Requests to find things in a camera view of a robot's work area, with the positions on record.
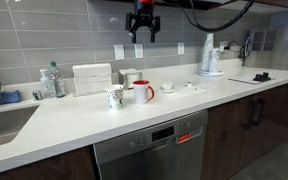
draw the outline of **light switch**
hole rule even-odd
[[[178,43],[178,55],[184,54],[184,43]]]
[[[143,58],[143,44],[135,44],[135,58]]]
[[[123,45],[114,45],[114,50],[115,50],[115,59],[116,60],[125,59],[124,46]]]

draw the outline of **wall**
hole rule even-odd
[[[288,25],[288,11],[273,14],[270,21],[271,27]]]
[[[4,85],[39,81],[39,69],[56,61],[64,78],[72,66],[111,63],[120,68],[157,68],[198,63],[205,33],[192,27],[177,8],[155,7],[161,16],[161,32],[156,43],[150,33],[139,29],[138,43],[144,44],[144,58],[135,59],[131,38],[124,30],[125,13],[133,4],[104,0],[0,0],[0,81]],[[197,11],[203,25],[218,26],[237,11],[215,9]],[[267,26],[270,15],[248,13],[237,24],[215,34],[219,41],[242,43],[250,28]],[[177,55],[177,43],[185,42],[185,55]],[[114,60],[114,44],[123,44],[126,60]],[[237,57],[237,52],[221,54],[221,59]]]

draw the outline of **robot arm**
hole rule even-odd
[[[136,43],[136,31],[139,27],[147,26],[151,31],[151,42],[155,42],[155,33],[160,31],[160,17],[153,17],[154,0],[135,0],[135,14],[126,14],[125,29],[132,37],[132,43]]]

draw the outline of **mug handle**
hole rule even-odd
[[[154,89],[151,86],[147,86],[147,88],[151,91],[152,96],[148,100],[146,100],[146,102],[152,100],[154,98],[154,95],[155,95]]]

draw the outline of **sink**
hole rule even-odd
[[[38,106],[0,112],[0,145],[11,142]]]

